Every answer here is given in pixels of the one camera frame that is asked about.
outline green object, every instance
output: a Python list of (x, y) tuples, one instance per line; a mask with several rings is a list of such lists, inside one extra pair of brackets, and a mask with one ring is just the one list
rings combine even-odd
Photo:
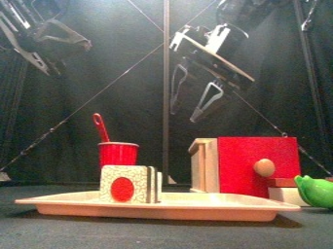
[(333, 209), (333, 182), (313, 179), (308, 175), (295, 178), (299, 192), (307, 204), (315, 207)]

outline red box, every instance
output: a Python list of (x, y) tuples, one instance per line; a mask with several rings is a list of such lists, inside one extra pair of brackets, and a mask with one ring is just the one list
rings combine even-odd
[(296, 137), (218, 137), (220, 192), (269, 197), (267, 178), (255, 164), (269, 159), (276, 171), (268, 179), (295, 178), (301, 174)]

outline robotic arm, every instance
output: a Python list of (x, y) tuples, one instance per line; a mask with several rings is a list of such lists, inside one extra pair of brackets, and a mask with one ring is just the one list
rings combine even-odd
[[(192, 85), (188, 76), (198, 70), (206, 70), (213, 75), (200, 104), (190, 121), (196, 123), (228, 102), (235, 90), (247, 90), (256, 79), (229, 62), (241, 43), (249, 38), (248, 32), (255, 29), (268, 17), (275, 8), (291, 0), (222, 0), (217, 7), (214, 30), (206, 27), (185, 26), (176, 33), (170, 48), (182, 56), (176, 66), (172, 81), (170, 112), (176, 114), (181, 106), (181, 98)], [(217, 94), (208, 99), (210, 92)]]
[(0, 28), (13, 48), (47, 75), (65, 74), (63, 59), (91, 48), (90, 41), (57, 20), (55, 0), (0, 0)]

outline tray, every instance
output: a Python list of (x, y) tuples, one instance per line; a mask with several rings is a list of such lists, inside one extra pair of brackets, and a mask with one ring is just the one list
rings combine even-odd
[(46, 215), (166, 220), (272, 221), (279, 211), (300, 211), (285, 202), (236, 194), (162, 193), (160, 203), (110, 203), (99, 192), (78, 192), (17, 200)]

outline cup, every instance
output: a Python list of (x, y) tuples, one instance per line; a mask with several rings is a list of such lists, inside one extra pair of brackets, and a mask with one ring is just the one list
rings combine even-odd
[(101, 169), (105, 165), (136, 165), (140, 145), (121, 142), (99, 143)]

